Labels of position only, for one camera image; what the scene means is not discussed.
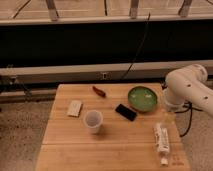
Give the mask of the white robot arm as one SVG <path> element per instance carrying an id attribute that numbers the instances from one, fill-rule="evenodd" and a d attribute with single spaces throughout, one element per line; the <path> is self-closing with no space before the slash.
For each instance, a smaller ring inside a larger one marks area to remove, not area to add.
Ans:
<path id="1" fill-rule="evenodd" d="M 205 85 L 207 77 L 207 70 L 199 64 L 169 72 L 162 95 L 166 109 L 177 111 L 185 101 L 189 101 L 213 117 L 213 90 Z"/>

